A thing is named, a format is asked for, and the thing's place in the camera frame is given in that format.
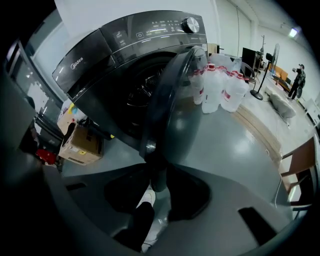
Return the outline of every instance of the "door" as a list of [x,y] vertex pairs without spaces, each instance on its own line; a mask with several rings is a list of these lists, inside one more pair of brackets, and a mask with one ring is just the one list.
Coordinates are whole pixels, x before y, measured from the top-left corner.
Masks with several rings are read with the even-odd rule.
[[193,46],[165,67],[145,116],[139,153],[146,162],[155,152],[170,162],[187,155],[202,115],[202,73],[207,64],[203,48]]

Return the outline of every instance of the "chair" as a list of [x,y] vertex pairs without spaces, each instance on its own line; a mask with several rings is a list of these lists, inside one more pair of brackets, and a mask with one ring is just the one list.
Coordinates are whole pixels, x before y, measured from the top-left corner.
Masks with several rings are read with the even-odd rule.
[[282,159],[292,156],[289,171],[281,173],[281,177],[296,175],[297,182],[286,187],[288,194],[296,187],[300,186],[301,197],[299,201],[292,201],[290,204],[293,211],[305,211],[311,206],[314,195],[318,189],[318,171],[316,168],[316,136],[309,139],[295,150],[285,154]]
[[256,87],[256,80],[255,80],[255,71],[250,67],[247,63],[242,62],[241,64],[241,71],[243,73],[244,78],[249,82],[253,83],[255,89]]

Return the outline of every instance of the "dark gray appliance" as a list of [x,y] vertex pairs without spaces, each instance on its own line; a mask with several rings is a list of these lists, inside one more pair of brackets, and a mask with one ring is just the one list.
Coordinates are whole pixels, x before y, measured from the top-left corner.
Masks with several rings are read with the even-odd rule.
[[[83,38],[52,77],[100,130],[140,150],[151,98],[158,101],[157,95],[165,94],[163,103],[170,109],[174,95],[168,92],[185,87],[188,76],[205,67],[206,46],[201,16],[172,10],[136,13]],[[167,76],[176,83],[168,88],[159,82],[169,63],[173,68]]]

